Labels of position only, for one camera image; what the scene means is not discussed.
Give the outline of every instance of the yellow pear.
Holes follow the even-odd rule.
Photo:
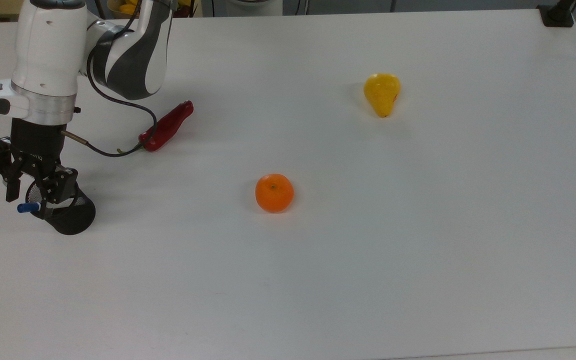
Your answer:
[[[363,84],[363,95],[380,117],[387,117],[393,112],[400,91],[402,84],[399,78],[391,73],[373,73]]]

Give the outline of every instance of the blue cap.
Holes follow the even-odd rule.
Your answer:
[[[20,203],[16,206],[16,210],[19,212],[19,214],[38,212],[39,209],[41,209],[41,203],[39,202]]]

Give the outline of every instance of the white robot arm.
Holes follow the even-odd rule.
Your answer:
[[[93,76],[128,100],[155,94],[176,9],[176,0],[142,0],[139,22],[128,30],[91,14],[85,0],[24,0],[16,66],[11,79],[0,80],[0,114],[13,118],[10,136],[0,138],[6,201],[19,198],[19,178],[27,174],[34,183],[20,212],[66,235],[89,227],[95,207],[79,189],[77,171],[60,159],[67,124],[78,112],[77,77]]]

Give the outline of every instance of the white table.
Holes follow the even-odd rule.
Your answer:
[[[0,23],[0,78],[14,67]],[[158,153],[66,140],[94,224],[4,201],[0,360],[361,360],[576,346],[576,27],[537,10],[176,20]],[[377,118],[372,73],[402,94]],[[69,130],[147,115],[85,79]],[[0,137],[10,121],[0,116]],[[288,176],[283,214],[256,180]]]

